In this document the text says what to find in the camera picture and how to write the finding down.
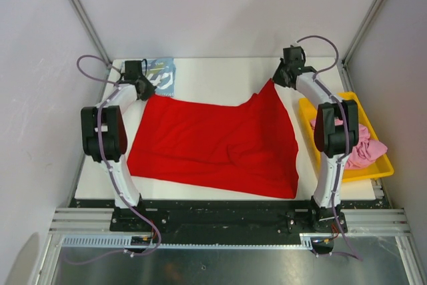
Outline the red t shirt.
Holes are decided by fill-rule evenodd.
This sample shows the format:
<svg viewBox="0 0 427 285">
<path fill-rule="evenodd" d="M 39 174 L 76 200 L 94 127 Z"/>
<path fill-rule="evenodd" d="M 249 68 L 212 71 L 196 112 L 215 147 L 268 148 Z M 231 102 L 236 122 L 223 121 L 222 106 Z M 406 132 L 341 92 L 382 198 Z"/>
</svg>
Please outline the red t shirt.
<svg viewBox="0 0 427 285">
<path fill-rule="evenodd" d="M 131 175 L 293 199 L 298 143 L 273 81 L 237 106 L 155 95 L 127 165 Z"/>
</svg>

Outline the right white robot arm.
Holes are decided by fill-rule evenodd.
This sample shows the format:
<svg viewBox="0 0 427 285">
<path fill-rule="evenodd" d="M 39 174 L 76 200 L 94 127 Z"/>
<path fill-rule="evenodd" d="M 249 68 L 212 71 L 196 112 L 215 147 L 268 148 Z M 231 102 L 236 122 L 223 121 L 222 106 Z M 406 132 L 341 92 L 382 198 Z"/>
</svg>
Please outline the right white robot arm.
<svg viewBox="0 0 427 285">
<path fill-rule="evenodd" d="M 298 91 L 317 108 L 314 143 L 321 153 L 320 176 L 310 207 L 306 212 L 294 212 L 288 222 L 302 223 L 303 229 L 315 232 L 329 232 L 333 225 L 340 228 L 344 167 L 359 141 L 358 104 L 332 93 L 317 71 L 306 65 L 306 54 L 300 46 L 283 49 L 272 80 Z"/>
</svg>

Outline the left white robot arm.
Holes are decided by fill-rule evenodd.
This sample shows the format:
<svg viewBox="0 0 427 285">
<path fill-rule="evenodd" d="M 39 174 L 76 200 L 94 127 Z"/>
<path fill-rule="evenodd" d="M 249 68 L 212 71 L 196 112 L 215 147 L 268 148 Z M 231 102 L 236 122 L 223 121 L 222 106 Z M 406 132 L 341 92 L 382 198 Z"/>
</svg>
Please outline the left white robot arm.
<svg viewBox="0 0 427 285">
<path fill-rule="evenodd" d="M 138 232 L 147 225 L 147 214 L 136 207 L 141 203 L 141 194 L 135 187 L 127 166 L 128 139 L 123 114 L 136 101 L 147 101 L 155 93 L 147 78 L 148 61 L 127 60 L 121 69 L 111 66 L 119 73 L 117 81 L 104 79 L 112 85 L 112 92 L 100 103 L 81 110 L 81 134 L 85 155 L 98 163 L 109 176 L 115 194 L 115 206 L 132 208 L 124 216 L 124 223 Z"/>
</svg>

